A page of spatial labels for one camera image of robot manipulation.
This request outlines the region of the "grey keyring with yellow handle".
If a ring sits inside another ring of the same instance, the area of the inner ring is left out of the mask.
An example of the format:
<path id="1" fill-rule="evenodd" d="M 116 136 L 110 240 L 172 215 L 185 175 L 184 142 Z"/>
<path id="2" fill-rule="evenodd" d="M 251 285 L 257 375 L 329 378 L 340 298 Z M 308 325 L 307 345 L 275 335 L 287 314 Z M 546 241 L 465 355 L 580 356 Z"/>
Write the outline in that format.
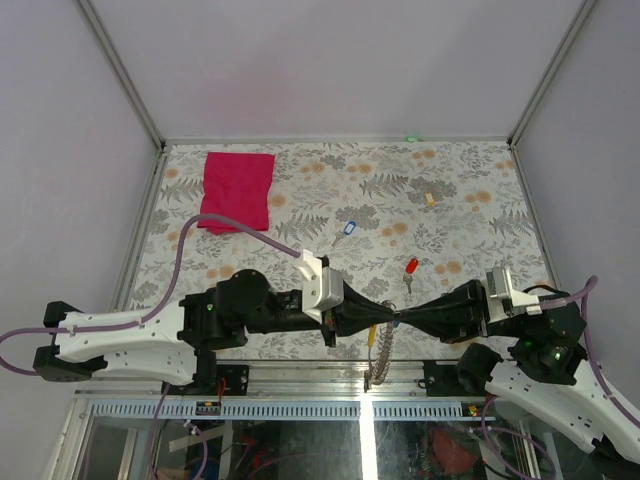
<path id="1" fill-rule="evenodd" d="M 376 341 L 372 348 L 368 345 L 367 369 L 364 372 L 364 392 L 382 385 L 387 377 L 394 343 L 395 330 L 399 322 L 391 320 L 384 325 L 376 325 Z"/>

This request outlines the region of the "red tag key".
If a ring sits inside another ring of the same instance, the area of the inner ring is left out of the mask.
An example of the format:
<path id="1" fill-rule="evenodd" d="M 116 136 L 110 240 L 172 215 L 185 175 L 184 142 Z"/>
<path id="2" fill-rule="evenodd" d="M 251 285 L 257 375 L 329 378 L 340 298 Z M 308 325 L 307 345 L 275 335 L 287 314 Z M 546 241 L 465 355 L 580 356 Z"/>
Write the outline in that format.
<path id="1" fill-rule="evenodd" d="M 411 258 L 404 269 L 403 283 L 406 286 L 408 295 L 412 294 L 413 274 L 416 271 L 418 265 L 419 261 L 416 258 Z"/>

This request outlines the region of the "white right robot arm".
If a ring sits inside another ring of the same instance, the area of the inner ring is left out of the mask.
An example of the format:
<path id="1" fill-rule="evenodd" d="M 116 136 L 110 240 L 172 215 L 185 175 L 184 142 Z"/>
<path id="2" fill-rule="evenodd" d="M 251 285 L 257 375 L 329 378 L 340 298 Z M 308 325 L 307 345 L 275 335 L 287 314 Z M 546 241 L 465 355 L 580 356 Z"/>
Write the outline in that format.
<path id="1" fill-rule="evenodd" d="M 597 284 L 539 297 L 518 291 L 505 274 L 471 281 L 441 298 L 395 313 L 395 320 L 444 343 L 511 337 L 509 357 L 471 344 L 456 365 L 467 394 L 485 391 L 554 427 L 608 479 L 639 476 L 639 412 L 613 387 L 587 348 L 583 310 Z"/>

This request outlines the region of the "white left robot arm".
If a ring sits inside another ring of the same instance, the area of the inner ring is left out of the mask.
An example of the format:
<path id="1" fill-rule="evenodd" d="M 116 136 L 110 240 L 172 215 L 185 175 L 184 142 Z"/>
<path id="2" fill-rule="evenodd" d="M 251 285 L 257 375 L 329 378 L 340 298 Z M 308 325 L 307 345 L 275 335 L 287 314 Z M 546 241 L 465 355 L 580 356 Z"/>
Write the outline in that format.
<path id="1" fill-rule="evenodd" d="M 277 292 L 252 269 L 172 301 L 148 320 L 142 310 L 85 314 L 52 302 L 45 323 L 59 330 L 37 349 L 33 368 L 50 382 L 148 378 L 204 395 L 218 385 L 217 352 L 245 346 L 251 334 L 318 331 L 332 347 L 339 337 L 392 320 L 390 307 L 355 292 L 336 270 L 326 272 L 329 297 L 310 311 L 304 296 L 317 292 L 317 282 Z"/>

